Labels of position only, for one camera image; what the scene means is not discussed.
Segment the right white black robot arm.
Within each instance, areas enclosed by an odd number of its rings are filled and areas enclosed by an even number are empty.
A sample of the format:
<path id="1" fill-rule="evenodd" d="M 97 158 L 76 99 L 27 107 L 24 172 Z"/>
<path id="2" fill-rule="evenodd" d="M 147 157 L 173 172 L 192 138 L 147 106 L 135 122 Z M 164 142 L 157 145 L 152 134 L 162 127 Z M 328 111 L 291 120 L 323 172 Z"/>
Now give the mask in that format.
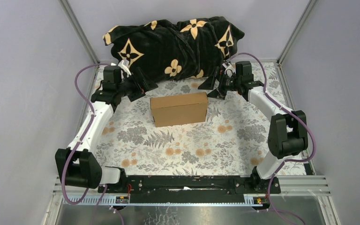
<path id="1" fill-rule="evenodd" d="M 305 113 L 284 106 L 266 90 L 263 82 L 254 80 L 250 61 L 234 65 L 224 62 L 221 67 L 214 68 L 198 88 L 209 90 L 207 96 L 217 99 L 225 99 L 229 91 L 235 91 L 270 120 L 269 152 L 251 174 L 250 187 L 254 192 L 266 190 L 268 179 L 278 173 L 284 163 L 295 162 L 295 156 L 308 148 Z"/>

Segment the aluminium frame rail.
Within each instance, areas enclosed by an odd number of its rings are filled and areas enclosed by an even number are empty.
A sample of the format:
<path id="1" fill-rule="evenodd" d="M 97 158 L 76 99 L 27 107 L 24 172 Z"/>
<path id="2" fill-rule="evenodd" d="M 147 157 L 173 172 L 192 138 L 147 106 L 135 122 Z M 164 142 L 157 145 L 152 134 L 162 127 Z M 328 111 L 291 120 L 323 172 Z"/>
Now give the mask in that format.
<path id="1" fill-rule="evenodd" d="M 90 189 L 82 204 L 140 206 L 263 206 L 267 196 L 329 196 L 323 176 L 277 175 L 273 180 L 256 176 L 126 175 L 105 189 Z"/>

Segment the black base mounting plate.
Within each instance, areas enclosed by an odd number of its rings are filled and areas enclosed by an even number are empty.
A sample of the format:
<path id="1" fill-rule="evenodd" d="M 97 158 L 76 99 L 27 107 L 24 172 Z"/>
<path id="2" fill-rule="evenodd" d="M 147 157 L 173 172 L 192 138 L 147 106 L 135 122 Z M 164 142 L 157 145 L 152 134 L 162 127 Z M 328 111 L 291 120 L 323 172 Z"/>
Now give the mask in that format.
<path id="1" fill-rule="evenodd" d="M 244 195 L 280 194 L 281 189 L 277 178 L 129 175 L 109 184 L 107 193 L 124 194 L 131 203 L 240 203 Z"/>

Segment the black blanket with tan flowers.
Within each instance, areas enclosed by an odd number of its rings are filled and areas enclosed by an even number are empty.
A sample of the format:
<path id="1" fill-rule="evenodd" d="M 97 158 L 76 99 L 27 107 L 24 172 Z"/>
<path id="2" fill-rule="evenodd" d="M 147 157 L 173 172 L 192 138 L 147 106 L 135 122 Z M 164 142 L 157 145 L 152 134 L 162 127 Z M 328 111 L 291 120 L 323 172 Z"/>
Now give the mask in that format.
<path id="1" fill-rule="evenodd" d="M 172 23 L 154 20 L 139 26 L 114 26 L 102 39 L 111 55 L 141 70 L 154 82 L 199 79 L 233 56 L 245 32 L 225 17 L 196 18 Z"/>

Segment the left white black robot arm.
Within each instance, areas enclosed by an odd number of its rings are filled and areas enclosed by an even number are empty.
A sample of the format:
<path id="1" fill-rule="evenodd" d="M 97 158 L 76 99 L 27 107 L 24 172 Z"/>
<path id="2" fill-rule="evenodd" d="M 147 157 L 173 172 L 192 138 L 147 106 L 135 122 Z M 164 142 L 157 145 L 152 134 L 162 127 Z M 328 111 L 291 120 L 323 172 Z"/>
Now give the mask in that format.
<path id="1" fill-rule="evenodd" d="M 95 189 L 108 184 L 116 193 L 125 190 L 127 181 L 124 169 L 102 167 L 94 156 L 96 147 L 123 97 L 135 101 L 157 87 L 139 67 L 134 71 L 120 65 L 104 67 L 99 88 L 87 100 L 90 109 L 85 121 L 74 140 L 55 153 L 62 186 Z"/>

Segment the brown cardboard box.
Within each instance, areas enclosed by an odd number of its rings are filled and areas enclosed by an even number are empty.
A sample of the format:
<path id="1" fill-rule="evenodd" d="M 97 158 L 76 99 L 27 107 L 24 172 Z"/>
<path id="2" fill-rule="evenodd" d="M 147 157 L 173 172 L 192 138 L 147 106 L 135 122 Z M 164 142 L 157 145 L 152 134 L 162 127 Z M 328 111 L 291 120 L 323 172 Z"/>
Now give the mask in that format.
<path id="1" fill-rule="evenodd" d="M 208 98 L 206 92 L 150 99 L 150 109 L 157 128 L 206 121 Z"/>

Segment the floral patterned table mat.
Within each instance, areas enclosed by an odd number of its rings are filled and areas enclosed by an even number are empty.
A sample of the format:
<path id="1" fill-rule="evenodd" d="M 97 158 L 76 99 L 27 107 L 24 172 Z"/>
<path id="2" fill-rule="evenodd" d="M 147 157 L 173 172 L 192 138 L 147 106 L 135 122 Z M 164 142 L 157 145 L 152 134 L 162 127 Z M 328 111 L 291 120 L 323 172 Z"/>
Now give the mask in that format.
<path id="1" fill-rule="evenodd" d="M 205 122 L 155 126 L 151 98 L 195 94 L 204 80 L 197 69 L 176 81 L 179 70 L 177 60 L 166 64 L 157 89 L 135 101 L 124 97 L 93 139 L 93 155 L 128 175 L 249 175 L 269 153 L 270 117 L 238 93 L 209 98 Z"/>

